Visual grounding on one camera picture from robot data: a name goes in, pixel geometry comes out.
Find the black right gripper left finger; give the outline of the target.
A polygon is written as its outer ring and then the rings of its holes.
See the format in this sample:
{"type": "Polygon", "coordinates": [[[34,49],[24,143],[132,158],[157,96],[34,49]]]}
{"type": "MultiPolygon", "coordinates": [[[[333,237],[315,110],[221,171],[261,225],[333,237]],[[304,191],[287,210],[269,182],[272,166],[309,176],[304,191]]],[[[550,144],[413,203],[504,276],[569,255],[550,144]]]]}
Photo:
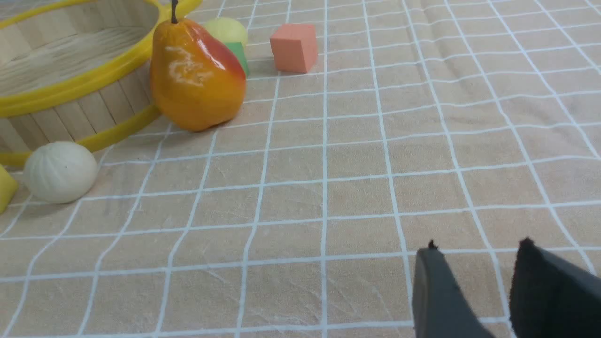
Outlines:
{"type": "Polygon", "coordinates": [[[493,337],[470,308],[434,240],[416,253],[412,312],[417,338],[493,337]]]}

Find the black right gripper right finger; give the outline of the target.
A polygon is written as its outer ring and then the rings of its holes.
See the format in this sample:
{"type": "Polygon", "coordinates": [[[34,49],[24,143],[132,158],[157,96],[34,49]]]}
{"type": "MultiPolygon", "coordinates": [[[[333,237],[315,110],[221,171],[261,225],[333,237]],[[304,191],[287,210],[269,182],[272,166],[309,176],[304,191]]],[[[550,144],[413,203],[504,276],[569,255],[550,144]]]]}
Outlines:
{"type": "Polygon", "coordinates": [[[598,338],[601,280],[524,238],[509,291],[509,320],[518,338],[598,338]]]}

